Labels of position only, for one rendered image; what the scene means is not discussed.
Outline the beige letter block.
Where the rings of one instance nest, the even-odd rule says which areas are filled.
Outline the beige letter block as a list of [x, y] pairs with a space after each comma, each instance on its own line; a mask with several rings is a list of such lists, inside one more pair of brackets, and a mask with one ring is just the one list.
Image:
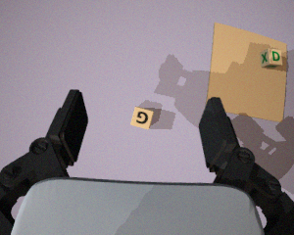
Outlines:
[[282, 66], [281, 50], [268, 48], [260, 53], [261, 68], [274, 69]]
[[149, 129], [153, 114], [154, 114], [154, 111], [147, 110], [140, 107], [135, 107], [132, 120], [131, 120], [131, 125]]

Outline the tan flat mat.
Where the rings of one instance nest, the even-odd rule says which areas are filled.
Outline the tan flat mat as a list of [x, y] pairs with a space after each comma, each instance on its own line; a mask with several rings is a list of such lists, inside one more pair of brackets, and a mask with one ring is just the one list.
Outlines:
[[[261, 68], [260, 53], [281, 50], [282, 66]], [[282, 122], [286, 43], [237, 27], [214, 23], [207, 100], [221, 98], [226, 113]]]

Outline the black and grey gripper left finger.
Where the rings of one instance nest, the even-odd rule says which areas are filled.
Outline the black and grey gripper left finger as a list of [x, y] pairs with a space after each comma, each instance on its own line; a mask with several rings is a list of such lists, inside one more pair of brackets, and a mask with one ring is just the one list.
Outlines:
[[33, 184], [48, 178], [69, 176], [66, 168], [74, 166], [77, 161], [87, 124], [82, 93], [71, 89], [46, 136], [34, 140], [28, 153], [2, 168], [0, 235], [11, 235], [15, 223], [12, 207]]

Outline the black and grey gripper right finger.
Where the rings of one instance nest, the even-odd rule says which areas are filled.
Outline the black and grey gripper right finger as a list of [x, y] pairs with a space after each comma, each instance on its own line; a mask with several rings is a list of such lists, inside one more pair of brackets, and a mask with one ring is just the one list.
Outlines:
[[265, 235], [294, 235], [294, 202], [279, 181], [255, 163], [254, 154], [240, 147], [221, 98], [208, 99], [199, 132], [206, 167], [216, 174], [213, 183], [247, 192], [267, 219]]

